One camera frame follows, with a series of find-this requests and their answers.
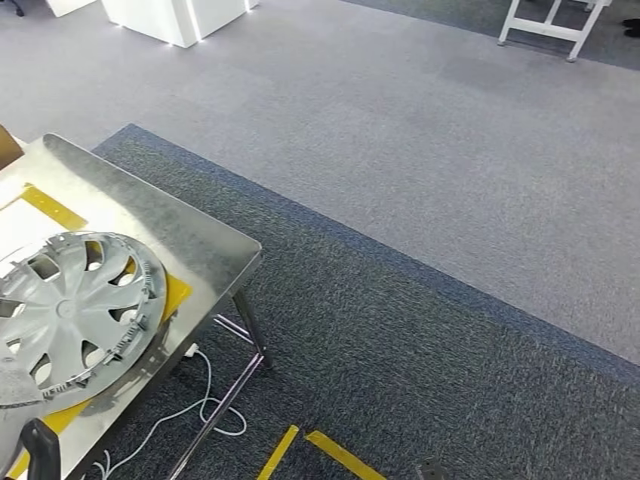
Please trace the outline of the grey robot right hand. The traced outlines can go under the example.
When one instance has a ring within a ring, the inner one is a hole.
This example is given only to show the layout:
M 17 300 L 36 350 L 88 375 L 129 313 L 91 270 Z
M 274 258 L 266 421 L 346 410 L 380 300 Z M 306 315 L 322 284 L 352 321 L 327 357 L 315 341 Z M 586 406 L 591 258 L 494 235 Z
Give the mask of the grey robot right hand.
M 436 458 L 426 458 L 416 466 L 420 480 L 448 480 L 448 472 Z

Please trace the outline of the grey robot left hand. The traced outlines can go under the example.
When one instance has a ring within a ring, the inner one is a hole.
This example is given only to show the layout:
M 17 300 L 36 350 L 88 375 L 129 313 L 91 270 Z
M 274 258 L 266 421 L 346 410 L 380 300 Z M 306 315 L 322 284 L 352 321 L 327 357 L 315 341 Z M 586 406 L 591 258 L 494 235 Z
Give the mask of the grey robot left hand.
M 23 447 L 29 454 L 28 480 L 60 480 L 61 457 L 57 433 L 42 420 L 34 418 L 20 433 Z

